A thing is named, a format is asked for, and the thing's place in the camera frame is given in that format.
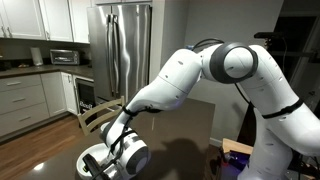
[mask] hardwood floor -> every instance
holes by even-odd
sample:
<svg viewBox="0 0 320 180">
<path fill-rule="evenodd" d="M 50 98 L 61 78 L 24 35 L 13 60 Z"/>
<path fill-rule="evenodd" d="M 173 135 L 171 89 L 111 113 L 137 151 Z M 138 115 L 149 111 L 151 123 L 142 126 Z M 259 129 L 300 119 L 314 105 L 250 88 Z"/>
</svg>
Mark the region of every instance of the hardwood floor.
<svg viewBox="0 0 320 180">
<path fill-rule="evenodd" d="M 18 179 L 36 165 L 77 143 L 84 134 L 76 116 L 70 115 L 36 129 L 0 146 L 0 179 Z M 209 146 L 205 180 L 211 175 L 210 160 L 216 159 L 218 149 Z"/>
</svg>

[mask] kitchen cabinet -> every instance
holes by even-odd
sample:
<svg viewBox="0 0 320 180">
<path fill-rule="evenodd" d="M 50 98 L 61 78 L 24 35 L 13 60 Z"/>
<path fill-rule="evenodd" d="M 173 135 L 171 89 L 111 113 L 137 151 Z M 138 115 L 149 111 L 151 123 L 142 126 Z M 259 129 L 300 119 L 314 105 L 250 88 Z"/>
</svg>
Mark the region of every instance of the kitchen cabinet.
<svg viewBox="0 0 320 180">
<path fill-rule="evenodd" d="M 0 0 L 2 37 L 45 40 L 38 0 Z"/>
<path fill-rule="evenodd" d="M 47 40 L 73 42 L 68 0 L 39 0 Z"/>
<path fill-rule="evenodd" d="M 49 118 L 49 114 L 45 102 L 0 115 L 0 136 L 17 131 L 47 118 Z"/>
<path fill-rule="evenodd" d="M 67 110 L 60 72 L 41 74 L 50 117 Z"/>
<path fill-rule="evenodd" d="M 122 0 L 93 0 L 94 5 L 121 3 Z"/>
<path fill-rule="evenodd" d="M 75 94 L 75 88 L 71 74 L 61 73 L 64 96 L 66 98 L 67 110 L 72 114 L 78 114 L 77 100 Z"/>
<path fill-rule="evenodd" d="M 131 2 L 148 2 L 152 0 L 93 0 L 94 5 L 101 5 L 101 4 L 119 4 L 119 3 L 131 3 Z"/>
<path fill-rule="evenodd" d="M 40 75 L 0 79 L 0 137 L 49 118 Z"/>
<path fill-rule="evenodd" d="M 122 0 L 124 3 L 130 3 L 130 2 L 148 2 L 152 0 Z"/>
<path fill-rule="evenodd" d="M 6 30 L 5 30 L 1 16 L 0 16 L 0 26 L 1 26 L 0 37 L 7 37 Z"/>
<path fill-rule="evenodd" d="M 88 7 L 91 7 L 90 0 L 69 0 L 74 42 L 89 43 Z"/>
</svg>

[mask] drawer handle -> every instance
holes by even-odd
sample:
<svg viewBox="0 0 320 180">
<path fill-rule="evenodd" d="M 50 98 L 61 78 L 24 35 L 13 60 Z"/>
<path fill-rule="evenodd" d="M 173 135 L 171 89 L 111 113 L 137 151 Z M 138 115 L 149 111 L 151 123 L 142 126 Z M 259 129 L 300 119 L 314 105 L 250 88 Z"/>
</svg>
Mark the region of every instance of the drawer handle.
<svg viewBox="0 0 320 180">
<path fill-rule="evenodd" d="M 31 116 L 27 116 L 27 117 L 21 118 L 21 119 L 19 119 L 19 122 L 25 121 L 25 120 L 30 119 L 30 118 L 31 118 Z"/>
<path fill-rule="evenodd" d="M 21 82 L 7 83 L 7 86 L 14 86 L 14 85 L 18 85 L 18 84 L 21 84 Z"/>
<path fill-rule="evenodd" d="M 12 102 L 19 102 L 19 101 L 23 101 L 23 100 L 26 100 L 26 98 L 15 99 L 15 100 L 12 100 Z"/>
</svg>

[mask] wooden chair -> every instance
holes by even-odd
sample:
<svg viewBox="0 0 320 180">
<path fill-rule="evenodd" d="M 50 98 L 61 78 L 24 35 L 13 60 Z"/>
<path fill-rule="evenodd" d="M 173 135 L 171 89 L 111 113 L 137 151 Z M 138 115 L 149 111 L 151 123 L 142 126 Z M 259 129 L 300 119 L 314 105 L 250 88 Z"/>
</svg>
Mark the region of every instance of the wooden chair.
<svg viewBox="0 0 320 180">
<path fill-rule="evenodd" d="M 102 116 L 98 117 L 97 119 L 93 120 L 92 122 L 90 122 L 89 124 L 86 124 L 86 120 L 91 117 L 94 114 L 97 114 L 99 112 L 103 112 L 104 110 L 107 110 L 107 108 L 111 107 L 111 106 L 115 106 L 115 105 L 121 105 L 124 106 L 124 97 L 121 96 L 120 99 L 116 99 L 113 101 L 109 101 L 103 104 L 100 104 L 88 111 L 86 111 L 83 114 L 79 114 L 78 115 L 78 119 L 81 125 L 81 128 L 83 130 L 83 133 L 85 136 L 87 136 L 88 134 L 90 134 L 91 130 L 93 128 L 95 128 L 98 125 L 101 125 L 102 123 L 107 122 L 108 120 L 112 120 L 112 117 L 118 115 L 118 113 L 121 111 L 121 109 L 117 109 L 111 112 L 107 112 L 105 114 L 103 114 Z"/>
</svg>

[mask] cabinet door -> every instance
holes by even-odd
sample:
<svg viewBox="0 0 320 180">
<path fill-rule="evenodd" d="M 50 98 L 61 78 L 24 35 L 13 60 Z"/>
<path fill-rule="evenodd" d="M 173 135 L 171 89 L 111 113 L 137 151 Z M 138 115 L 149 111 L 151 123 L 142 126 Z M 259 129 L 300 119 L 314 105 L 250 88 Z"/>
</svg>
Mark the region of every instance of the cabinet door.
<svg viewBox="0 0 320 180">
<path fill-rule="evenodd" d="M 7 33 L 6 33 L 6 30 L 5 30 L 1 15 L 0 15 L 0 26 L 1 26 L 0 27 L 1 28 L 0 37 L 7 37 Z"/>
<path fill-rule="evenodd" d="M 128 2 L 148 2 L 152 0 L 122 0 L 122 2 L 128 3 Z"/>
<path fill-rule="evenodd" d="M 89 43 L 87 7 L 90 0 L 69 0 L 74 42 Z"/>
<path fill-rule="evenodd" d="M 64 89 L 64 96 L 66 98 L 67 110 L 72 114 L 77 115 L 78 108 L 72 75 L 67 73 L 61 73 L 61 77 Z"/>
<path fill-rule="evenodd" d="M 45 39 L 38 0 L 0 0 L 0 14 L 10 38 Z"/>
<path fill-rule="evenodd" d="M 122 0 L 93 0 L 94 5 L 121 3 Z"/>
<path fill-rule="evenodd" d="M 72 42 L 68 0 L 40 0 L 47 40 Z"/>
<path fill-rule="evenodd" d="M 50 117 L 66 111 L 66 100 L 63 92 L 61 73 L 41 74 L 42 85 L 46 96 Z"/>
</svg>

